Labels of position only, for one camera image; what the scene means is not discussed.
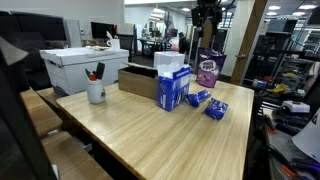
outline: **person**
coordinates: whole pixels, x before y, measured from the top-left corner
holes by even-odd
[[[180,54],[189,54],[190,43],[187,38],[184,36],[183,32],[179,33],[179,53]]]

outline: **ceiling light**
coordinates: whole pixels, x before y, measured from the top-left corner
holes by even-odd
[[[182,10],[182,11],[186,11],[186,12],[190,11],[189,8],[182,8],[181,10]]]
[[[164,10],[158,9],[158,8],[154,8],[154,9],[153,9],[153,12],[155,12],[155,13],[165,13]]]
[[[305,12],[294,12],[292,13],[292,15],[294,16],[302,16],[302,15],[305,15],[306,13]]]
[[[280,9],[280,6],[270,6],[269,9],[270,10],[278,10],[278,9]]]
[[[316,7],[316,5],[302,5],[299,7],[299,9],[314,9]]]
[[[158,18],[163,18],[163,14],[154,14],[154,13],[152,13],[151,16],[158,17]]]
[[[268,12],[267,15],[268,16],[275,16],[275,15],[277,15],[277,13],[276,12]]]
[[[153,19],[153,20],[160,21],[160,19],[159,19],[159,18],[154,18],[154,17],[149,17],[149,19]]]

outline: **blue package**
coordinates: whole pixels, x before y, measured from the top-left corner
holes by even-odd
[[[172,73],[172,79],[159,76],[158,106],[170,112],[181,104],[189,93],[190,77],[190,66]]]
[[[211,102],[204,112],[213,119],[221,120],[226,113],[227,108],[228,104],[211,98]]]
[[[194,107],[199,107],[200,103],[209,97],[211,97],[211,94],[207,90],[202,90],[197,94],[186,95],[186,98],[188,99],[190,104]]]

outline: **purple bag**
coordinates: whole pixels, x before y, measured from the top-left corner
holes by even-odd
[[[198,49],[198,84],[213,88],[218,80],[226,55],[210,48]]]

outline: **white cardboard box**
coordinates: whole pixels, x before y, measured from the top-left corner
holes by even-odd
[[[118,69],[127,67],[127,50],[96,51],[88,48],[68,48],[61,50],[40,50],[50,81],[55,89],[66,94],[86,91],[88,87],[85,69],[95,71],[98,62],[105,64],[102,84],[113,84],[118,80]]]
[[[177,52],[171,52],[171,51],[155,52],[153,67],[157,68],[158,65],[171,64],[172,62],[175,62],[175,61],[179,63],[179,66],[183,66],[184,58],[185,58],[184,54],[179,54]]]

